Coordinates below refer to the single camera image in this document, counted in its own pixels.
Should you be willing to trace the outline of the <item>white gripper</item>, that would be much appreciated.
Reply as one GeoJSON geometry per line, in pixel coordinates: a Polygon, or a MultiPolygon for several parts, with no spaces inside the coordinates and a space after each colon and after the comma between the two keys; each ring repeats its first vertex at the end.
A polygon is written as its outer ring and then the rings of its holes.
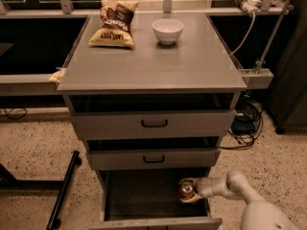
{"type": "Polygon", "coordinates": [[[210,198],[212,196],[223,196],[227,190],[224,177],[188,177],[181,179],[178,184],[190,183],[196,186],[197,194],[180,195],[179,200],[183,203],[194,203],[201,198],[210,198]]]}

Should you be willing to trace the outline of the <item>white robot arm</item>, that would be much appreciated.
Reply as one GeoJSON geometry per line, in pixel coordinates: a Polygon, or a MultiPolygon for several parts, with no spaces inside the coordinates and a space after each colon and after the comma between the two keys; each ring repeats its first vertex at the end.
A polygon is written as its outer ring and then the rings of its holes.
{"type": "Polygon", "coordinates": [[[178,182],[178,197],[183,203],[222,196],[243,200],[246,204],[241,219],[241,230],[298,230],[286,214],[265,200],[239,171],[230,171],[225,177],[189,177],[178,182]]]}

